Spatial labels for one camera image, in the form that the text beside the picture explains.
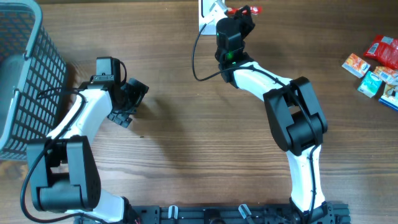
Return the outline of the orange small box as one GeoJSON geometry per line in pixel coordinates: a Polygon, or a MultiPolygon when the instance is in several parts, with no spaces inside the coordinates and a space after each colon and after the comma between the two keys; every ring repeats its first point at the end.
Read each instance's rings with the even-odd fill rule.
{"type": "Polygon", "coordinates": [[[350,54],[342,64],[342,67],[358,78],[362,78],[370,69],[370,64],[358,57],[356,54],[350,54]]]}
{"type": "Polygon", "coordinates": [[[388,85],[397,85],[397,70],[393,70],[389,67],[378,66],[375,68],[373,73],[388,85]]]}

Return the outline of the teal small box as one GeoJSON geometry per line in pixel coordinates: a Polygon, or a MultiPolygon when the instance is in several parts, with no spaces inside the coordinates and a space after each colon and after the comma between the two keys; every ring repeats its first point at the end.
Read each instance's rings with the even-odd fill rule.
{"type": "Polygon", "coordinates": [[[383,81],[376,74],[368,71],[362,79],[358,91],[372,98],[376,95],[382,83],[383,81]]]}

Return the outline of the red candy bag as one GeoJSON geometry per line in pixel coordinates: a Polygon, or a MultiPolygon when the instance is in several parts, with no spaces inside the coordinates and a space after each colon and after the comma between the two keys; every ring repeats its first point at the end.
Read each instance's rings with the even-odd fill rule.
{"type": "Polygon", "coordinates": [[[377,35],[363,55],[377,60],[385,67],[397,70],[397,39],[377,35]]]}

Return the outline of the white cream snack bag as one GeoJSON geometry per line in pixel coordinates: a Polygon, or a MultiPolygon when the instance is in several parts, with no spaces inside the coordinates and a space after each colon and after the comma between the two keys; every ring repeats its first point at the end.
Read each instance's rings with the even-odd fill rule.
{"type": "Polygon", "coordinates": [[[385,106],[392,108],[395,111],[398,111],[398,86],[397,85],[389,85],[385,84],[384,91],[380,99],[378,101],[385,106]]]}

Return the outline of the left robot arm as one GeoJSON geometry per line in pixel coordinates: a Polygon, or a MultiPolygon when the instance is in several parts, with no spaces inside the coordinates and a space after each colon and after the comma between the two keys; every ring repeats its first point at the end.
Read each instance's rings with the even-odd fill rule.
{"type": "Polygon", "coordinates": [[[20,195],[26,218],[37,223],[68,218],[76,223],[141,222],[127,198],[102,188],[91,143],[105,119],[128,127],[148,90],[127,78],[119,59],[98,57],[96,73],[78,88],[49,88],[37,95],[38,100],[76,95],[76,100],[55,129],[27,145],[29,171],[20,195]]]}

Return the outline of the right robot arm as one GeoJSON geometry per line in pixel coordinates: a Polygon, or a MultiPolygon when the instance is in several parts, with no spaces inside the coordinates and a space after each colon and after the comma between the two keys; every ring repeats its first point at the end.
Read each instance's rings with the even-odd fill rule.
{"type": "Polygon", "coordinates": [[[312,84],[305,77],[292,80],[269,72],[244,51],[244,38],[254,29],[249,6],[232,17],[224,8],[212,13],[219,73],[225,82],[264,102],[272,137],[288,157],[293,209],[301,222],[314,223],[325,204],[319,156],[328,125],[312,84]]]}

